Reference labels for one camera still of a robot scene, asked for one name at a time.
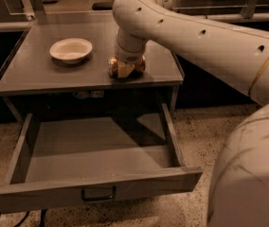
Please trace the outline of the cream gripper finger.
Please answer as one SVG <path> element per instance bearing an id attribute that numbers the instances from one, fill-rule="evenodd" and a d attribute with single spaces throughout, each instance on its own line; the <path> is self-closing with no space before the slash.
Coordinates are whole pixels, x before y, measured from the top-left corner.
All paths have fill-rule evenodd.
<path id="1" fill-rule="evenodd" d="M 130 76 L 134 69 L 135 66 L 132 63 L 125 63 L 119 61 L 117 63 L 117 77 L 119 79 L 125 79 Z"/>

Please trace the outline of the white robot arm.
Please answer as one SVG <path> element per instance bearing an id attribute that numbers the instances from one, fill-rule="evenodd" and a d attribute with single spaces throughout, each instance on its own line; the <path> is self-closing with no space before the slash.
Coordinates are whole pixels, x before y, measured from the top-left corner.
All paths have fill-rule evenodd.
<path id="1" fill-rule="evenodd" d="M 269 32 L 171 11 L 172 0 L 115 0 L 119 61 L 152 40 L 260 104 L 228 137 L 211 177 L 207 227 L 269 227 Z"/>

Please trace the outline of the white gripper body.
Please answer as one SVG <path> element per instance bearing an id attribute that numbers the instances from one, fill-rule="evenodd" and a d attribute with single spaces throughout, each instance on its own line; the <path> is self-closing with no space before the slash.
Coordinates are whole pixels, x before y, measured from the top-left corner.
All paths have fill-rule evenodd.
<path id="1" fill-rule="evenodd" d="M 143 61 L 147 40 L 136 37 L 119 28 L 115 41 L 115 56 L 118 62 L 140 64 Z"/>

